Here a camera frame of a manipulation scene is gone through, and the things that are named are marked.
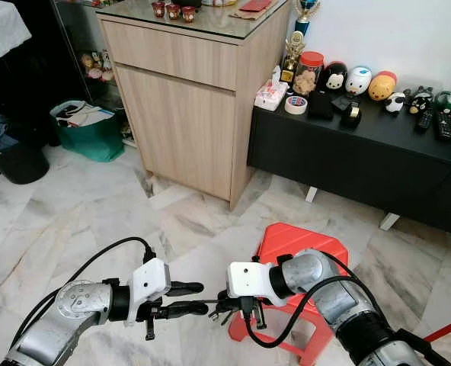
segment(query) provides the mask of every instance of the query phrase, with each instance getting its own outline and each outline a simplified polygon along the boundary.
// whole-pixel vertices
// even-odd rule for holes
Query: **red jar lid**
[[[302,53],[300,56],[300,62],[307,66],[323,66],[324,65],[324,55],[319,52],[308,51]]]

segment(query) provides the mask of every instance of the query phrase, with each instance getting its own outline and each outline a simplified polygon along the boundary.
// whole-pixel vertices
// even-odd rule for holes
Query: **remote control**
[[[451,140],[451,114],[439,112],[437,115],[437,127],[441,139]]]
[[[450,114],[439,112],[437,115],[437,126],[439,127],[439,137],[443,140],[451,140],[451,129],[449,126]]]
[[[433,120],[433,109],[427,109],[423,114],[420,120],[418,120],[415,128],[419,131],[425,132],[427,128],[430,126],[430,122]]]

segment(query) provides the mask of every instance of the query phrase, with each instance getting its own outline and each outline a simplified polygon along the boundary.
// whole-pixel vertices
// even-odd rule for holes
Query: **marble floor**
[[[225,201],[146,176],[129,148],[112,163],[92,162],[62,148],[46,148],[49,173],[17,186],[0,176],[0,361],[32,306],[61,286],[97,250],[126,236],[141,236],[167,261],[176,281],[202,281],[210,298],[225,288],[228,263],[247,261],[265,227],[291,223],[338,238],[350,266],[372,289],[393,328],[426,336],[451,323],[451,234],[401,218],[378,229],[383,212],[320,191],[312,204],[306,187],[257,171],[230,211]],[[142,248],[129,243],[98,259],[82,278],[126,281],[139,267]],[[269,332],[286,319],[267,314]],[[280,348],[233,342],[227,328],[207,317],[156,321],[156,340],[144,326],[108,323],[89,329],[68,365],[293,365]],[[312,330],[299,323],[291,342]],[[451,336],[434,344],[451,361]],[[333,340],[318,366],[351,365]]]

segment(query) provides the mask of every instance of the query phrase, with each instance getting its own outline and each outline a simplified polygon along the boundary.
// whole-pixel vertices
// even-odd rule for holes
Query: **stool leg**
[[[310,186],[309,190],[307,191],[305,201],[309,202],[311,204],[314,201],[316,193],[317,193],[317,188]]]
[[[318,356],[334,336],[323,319],[318,319],[316,321],[312,321],[311,319],[309,321],[315,325],[315,331],[311,337],[311,339],[314,339],[315,341],[309,341],[307,343],[303,356],[300,358],[300,366],[313,366],[315,360],[317,360]]]
[[[381,223],[379,224],[379,228],[381,230],[385,230],[388,231],[390,229],[390,227],[392,227],[392,225],[396,222],[396,220],[398,220],[400,218],[399,215],[397,214],[393,214],[391,212],[387,213],[385,218],[381,221]]]
[[[248,335],[248,330],[246,329],[244,320],[241,318],[241,315],[239,314],[239,312],[237,312],[234,315],[234,318],[232,318],[232,321],[229,324],[228,332],[229,332],[229,337],[231,337],[231,339],[234,339],[237,342],[242,341],[242,339],[244,339],[245,336]]]

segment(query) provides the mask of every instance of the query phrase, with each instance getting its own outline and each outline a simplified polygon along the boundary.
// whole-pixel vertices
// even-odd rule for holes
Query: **white wall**
[[[393,71],[397,89],[451,90],[451,0],[321,0],[305,41],[327,62]]]

